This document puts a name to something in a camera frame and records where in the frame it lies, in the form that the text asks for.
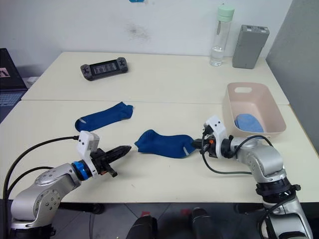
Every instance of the black shoe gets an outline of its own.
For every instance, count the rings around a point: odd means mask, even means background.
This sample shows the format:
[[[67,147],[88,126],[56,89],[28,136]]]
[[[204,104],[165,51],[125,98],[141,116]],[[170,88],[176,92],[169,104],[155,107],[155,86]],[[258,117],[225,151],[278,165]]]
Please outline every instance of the black shoe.
[[[223,239],[210,215],[202,208],[194,208],[191,225],[196,239]]]
[[[158,223],[150,215],[138,218],[131,227],[126,239],[155,239]]]

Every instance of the water bottle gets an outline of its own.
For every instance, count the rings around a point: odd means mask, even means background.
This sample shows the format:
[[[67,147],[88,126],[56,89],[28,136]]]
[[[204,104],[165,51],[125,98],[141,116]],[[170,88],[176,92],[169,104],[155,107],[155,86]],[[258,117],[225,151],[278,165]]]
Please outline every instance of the water bottle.
[[[225,46],[234,11],[234,8],[227,5],[222,5],[218,8],[217,27],[209,60],[212,66],[220,66],[223,62]]]

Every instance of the white wall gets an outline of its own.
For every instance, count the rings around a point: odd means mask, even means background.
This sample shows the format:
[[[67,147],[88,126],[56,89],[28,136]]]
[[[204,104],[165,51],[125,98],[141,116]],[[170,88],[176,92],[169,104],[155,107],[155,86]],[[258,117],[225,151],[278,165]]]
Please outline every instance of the white wall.
[[[251,24],[270,29],[266,56],[292,0],[0,0],[0,47],[23,76],[40,75],[62,51],[209,55],[223,2],[235,7],[226,55]]]

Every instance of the laptop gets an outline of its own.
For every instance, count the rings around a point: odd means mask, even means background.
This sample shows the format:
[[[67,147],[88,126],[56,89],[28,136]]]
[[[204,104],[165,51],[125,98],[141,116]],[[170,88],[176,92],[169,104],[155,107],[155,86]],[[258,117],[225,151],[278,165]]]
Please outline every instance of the laptop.
[[[27,91],[7,49],[0,48],[0,122]]]

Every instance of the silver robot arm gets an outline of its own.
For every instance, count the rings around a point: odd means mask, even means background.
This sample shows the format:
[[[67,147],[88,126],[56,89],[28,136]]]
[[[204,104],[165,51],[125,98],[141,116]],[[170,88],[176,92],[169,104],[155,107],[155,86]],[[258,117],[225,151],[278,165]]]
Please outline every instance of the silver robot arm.
[[[77,144],[81,160],[42,173],[16,196],[11,206],[10,238],[48,239],[52,235],[54,215],[65,195],[90,177],[106,172],[117,176],[109,163],[126,155],[131,147],[119,146],[104,152],[98,148],[98,143],[96,134],[81,131]]]
[[[209,151],[210,156],[233,158],[246,164],[257,182],[256,192],[263,197],[266,210],[282,203],[264,218],[261,225],[263,236],[270,239],[280,236],[312,239],[311,228],[296,196],[300,186],[290,184],[278,151],[253,138],[236,152],[245,138],[227,137],[226,128],[217,116],[211,117],[204,127],[204,134],[214,142],[214,145],[205,145],[205,151]]]

